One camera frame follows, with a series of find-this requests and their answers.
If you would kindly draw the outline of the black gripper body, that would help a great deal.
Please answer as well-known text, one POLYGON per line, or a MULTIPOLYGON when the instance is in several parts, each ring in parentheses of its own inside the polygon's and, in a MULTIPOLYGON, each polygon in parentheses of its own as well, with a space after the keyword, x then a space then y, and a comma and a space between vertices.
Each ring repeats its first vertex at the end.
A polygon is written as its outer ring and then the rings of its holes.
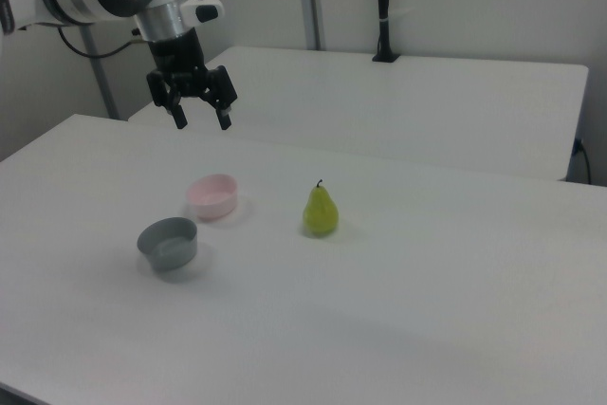
POLYGON ((203 95, 207 69, 193 28, 169 40, 149 42, 148 47, 156 65, 154 70, 163 74, 166 83, 174 84, 182 97, 203 95))

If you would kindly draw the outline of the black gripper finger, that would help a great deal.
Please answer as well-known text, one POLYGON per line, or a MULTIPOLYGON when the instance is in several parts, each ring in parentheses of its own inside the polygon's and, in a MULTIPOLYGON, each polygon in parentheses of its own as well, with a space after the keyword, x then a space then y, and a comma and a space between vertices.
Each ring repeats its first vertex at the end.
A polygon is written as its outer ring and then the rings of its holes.
POLYGON ((188 122, 180 105, 181 95, 172 83, 166 83, 161 72, 154 70, 146 80, 155 106, 162 107, 170 114, 178 129, 184 129, 188 122))
POLYGON ((230 110, 232 103, 236 101, 236 91, 227 69, 219 65, 208 70, 205 84, 202 100, 215 110, 221 129, 228 130, 231 127, 230 110))

